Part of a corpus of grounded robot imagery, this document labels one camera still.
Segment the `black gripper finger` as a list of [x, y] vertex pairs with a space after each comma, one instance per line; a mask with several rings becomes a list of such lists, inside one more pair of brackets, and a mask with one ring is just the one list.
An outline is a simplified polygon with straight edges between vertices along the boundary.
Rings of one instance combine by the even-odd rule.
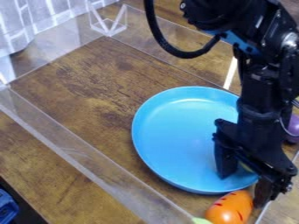
[[213, 157], [217, 175], [221, 179], [224, 179], [236, 172], [238, 168], [238, 161], [234, 157], [233, 149], [225, 146], [218, 140], [214, 141]]
[[262, 208], [270, 200], [274, 200], [280, 193], [280, 188], [280, 180], [277, 178], [260, 178], [254, 186], [253, 207]]

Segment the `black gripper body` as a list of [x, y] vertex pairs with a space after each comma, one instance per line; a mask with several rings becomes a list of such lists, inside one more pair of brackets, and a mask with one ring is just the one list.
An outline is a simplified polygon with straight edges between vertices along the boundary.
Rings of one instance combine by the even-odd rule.
[[286, 193], [297, 173], [281, 147], [288, 135], [285, 125], [290, 120], [292, 104], [258, 108], [238, 101], [236, 105], [236, 122], [214, 120], [213, 143], [218, 140], [233, 149], [237, 163], [242, 162], [258, 178], [278, 179], [280, 193]]

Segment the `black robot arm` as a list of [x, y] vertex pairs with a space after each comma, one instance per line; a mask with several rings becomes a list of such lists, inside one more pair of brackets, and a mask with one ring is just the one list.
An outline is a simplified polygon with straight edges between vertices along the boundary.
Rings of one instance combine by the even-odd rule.
[[237, 163], [258, 175], [253, 205], [292, 189], [297, 169], [282, 152], [299, 97], [299, 30], [277, 0], [182, 0], [182, 16], [232, 45], [241, 92], [237, 121], [214, 121], [214, 159], [225, 178]]

